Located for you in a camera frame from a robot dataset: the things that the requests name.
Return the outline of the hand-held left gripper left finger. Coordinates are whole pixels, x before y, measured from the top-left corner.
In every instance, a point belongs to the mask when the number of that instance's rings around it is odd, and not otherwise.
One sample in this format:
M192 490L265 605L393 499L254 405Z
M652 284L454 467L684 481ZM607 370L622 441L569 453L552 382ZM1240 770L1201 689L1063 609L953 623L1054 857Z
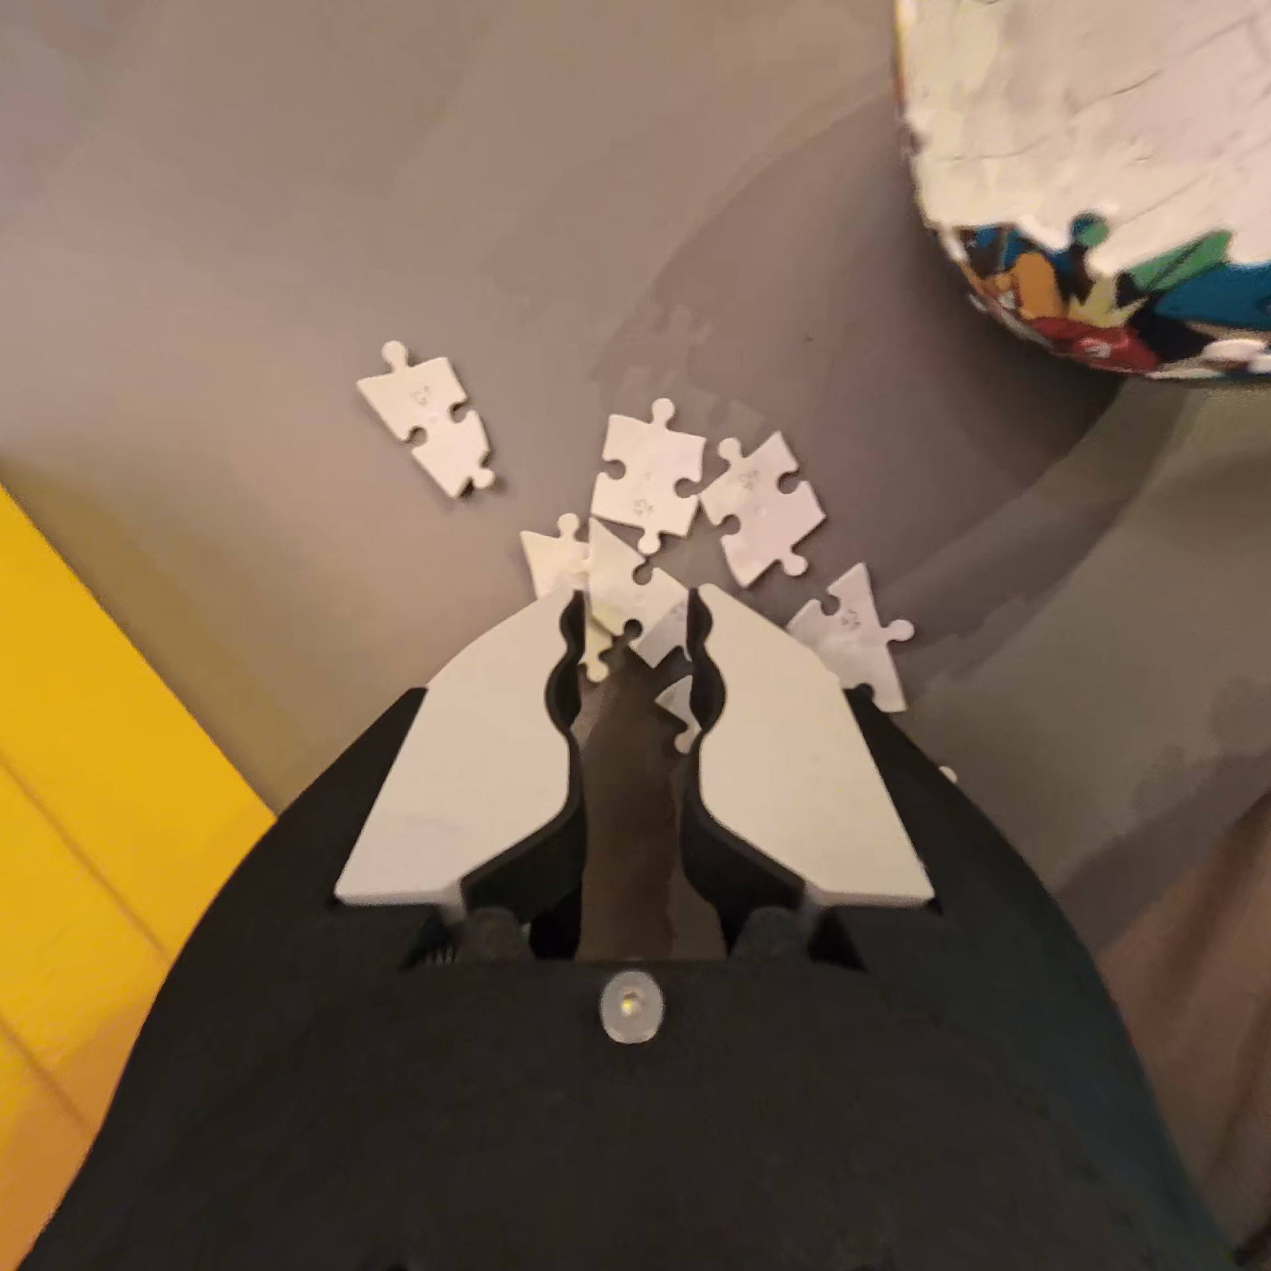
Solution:
M433 676L339 874L339 901L420 903L451 922L505 909L532 933L579 933L584 617L579 590L561 585Z

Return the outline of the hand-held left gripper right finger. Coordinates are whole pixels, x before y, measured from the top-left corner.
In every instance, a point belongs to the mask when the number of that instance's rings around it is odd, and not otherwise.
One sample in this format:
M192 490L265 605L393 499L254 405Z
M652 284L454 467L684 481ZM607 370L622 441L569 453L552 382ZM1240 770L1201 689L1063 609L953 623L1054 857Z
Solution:
M682 868L740 933L761 909L920 909L935 892L846 691L818 656L715 583L688 597Z

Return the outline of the group of white puzzle pieces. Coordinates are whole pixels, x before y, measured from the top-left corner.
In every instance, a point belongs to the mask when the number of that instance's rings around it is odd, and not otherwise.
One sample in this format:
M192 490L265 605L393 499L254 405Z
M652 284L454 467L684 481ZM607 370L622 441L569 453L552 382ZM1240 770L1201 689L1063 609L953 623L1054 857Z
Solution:
M396 340L380 355L384 367L355 382L378 422L446 497L490 490L493 447L451 360L413 360ZM827 517L781 432L752 450L720 441L725 467L702 485L706 438L679 431L675 416L667 397L646 417L613 412L587 517L564 512L552 534L519 532L534 594L569 583L585 602L581 667L594 685L610 676L610 650L629 626L629 652L650 668L684 652L688 586L652 559L670 540L687 541L699 514L714 527L735 521L720 549L743 590L771 570L805 574L802 546Z

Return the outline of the colourful puzzle ball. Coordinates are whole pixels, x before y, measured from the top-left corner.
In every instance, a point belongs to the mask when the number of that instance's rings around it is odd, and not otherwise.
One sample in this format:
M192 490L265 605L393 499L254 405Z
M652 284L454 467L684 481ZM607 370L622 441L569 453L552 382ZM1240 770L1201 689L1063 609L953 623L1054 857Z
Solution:
M1268 384L1268 1L894 2L894 72L979 310L1095 370Z

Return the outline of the yellow box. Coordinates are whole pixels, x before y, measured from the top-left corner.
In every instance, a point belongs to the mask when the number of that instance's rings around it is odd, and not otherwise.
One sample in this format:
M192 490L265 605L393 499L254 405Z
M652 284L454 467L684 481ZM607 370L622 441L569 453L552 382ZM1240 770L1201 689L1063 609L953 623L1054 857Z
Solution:
M84 1161L166 972L275 815L1 494L1 1266Z

